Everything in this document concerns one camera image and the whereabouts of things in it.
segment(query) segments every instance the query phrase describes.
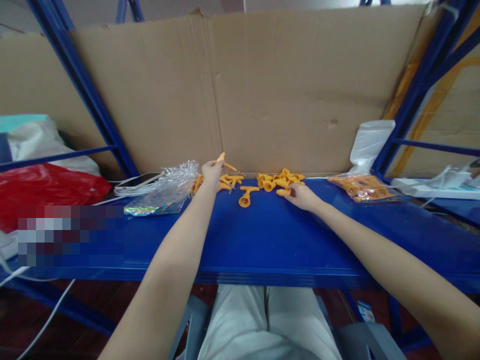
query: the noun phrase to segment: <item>floor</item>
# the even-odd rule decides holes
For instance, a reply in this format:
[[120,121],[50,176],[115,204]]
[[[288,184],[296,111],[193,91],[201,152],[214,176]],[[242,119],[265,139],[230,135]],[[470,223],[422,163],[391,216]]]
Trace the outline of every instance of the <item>floor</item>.
[[[53,283],[58,288],[65,289],[69,281],[58,280]],[[77,281],[71,288],[70,294],[118,323],[138,286],[138,282]],[[336,289],[315,289],[314,291],[322,296],[334,327],[354,322],[355,316],[340,291]],[[192,288],[192,294],[211,307],[216,293],[216,285],[195,284]],[[351,294],[355,301],[362,300],[370,304],[376,322],[384,324],[390,330],[385,291],[352,290]],[[51,309],[36,300],[26,298],[14,290],[6,287],[0,289],[0,359],[15,360],[37,335],[49,317],[50,311]],[[405,309],[402,309],[401,316],[404,331],[417,325],[415,319]],[[25,359],[94,360],[97,359],[107,341],[106,335],[58,313]],[[410,352],[407,358],[408,360],[441,359],[433,346]]]

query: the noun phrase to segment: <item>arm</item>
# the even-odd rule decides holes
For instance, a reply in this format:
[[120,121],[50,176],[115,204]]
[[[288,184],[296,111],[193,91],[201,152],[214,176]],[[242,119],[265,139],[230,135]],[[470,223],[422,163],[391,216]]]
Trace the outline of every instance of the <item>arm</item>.
[[161,242],[99,360],[167,358],[199,269],[222,165],[201,168],[203,184]]
[[368,272],[421,324],[444,359],[480,359],[480,307],[400,246],[319,199],[290,185],[292,204],[321,218]]

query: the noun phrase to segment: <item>chair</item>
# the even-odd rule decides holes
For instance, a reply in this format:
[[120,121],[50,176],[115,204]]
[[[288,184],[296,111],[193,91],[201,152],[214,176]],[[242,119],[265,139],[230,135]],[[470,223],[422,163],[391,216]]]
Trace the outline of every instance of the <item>chair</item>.
[[[321,312],[330,326],[343,360],[372,360],[371,353],[377,360],[407,359],[382,324],[359,322],[340,328],[333,328],[322,298],[317,296],[316,299]],[[212,310],[198,297],[190,296],[188,298],[185,313],[173,340],[168,360],[173,360],[189,320],[190,324],[183,359],[197,360],[210,323],[211,313]]]

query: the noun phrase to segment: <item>smartphone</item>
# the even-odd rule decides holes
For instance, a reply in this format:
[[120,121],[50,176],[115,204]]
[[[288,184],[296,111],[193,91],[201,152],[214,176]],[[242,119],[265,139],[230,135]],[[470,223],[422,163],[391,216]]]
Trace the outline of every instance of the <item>smartphone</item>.
[[162,173],[160,172],[147,172],[143,175],[140,175],[136,178],[133,178],[131,180],[127,180],[124,182],[119,183],[117,186],[115,186],[116,189],[129,189],[129,190],[135,190],[139,189],[142,186],[154,182],[157,180]]

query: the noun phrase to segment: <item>white pants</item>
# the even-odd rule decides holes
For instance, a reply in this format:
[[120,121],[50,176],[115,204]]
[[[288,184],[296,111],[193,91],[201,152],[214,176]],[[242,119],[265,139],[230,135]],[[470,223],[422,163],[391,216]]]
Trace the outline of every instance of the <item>white pants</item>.
[[219,285],[198,354],[217,359],[341,356],[311,288]]

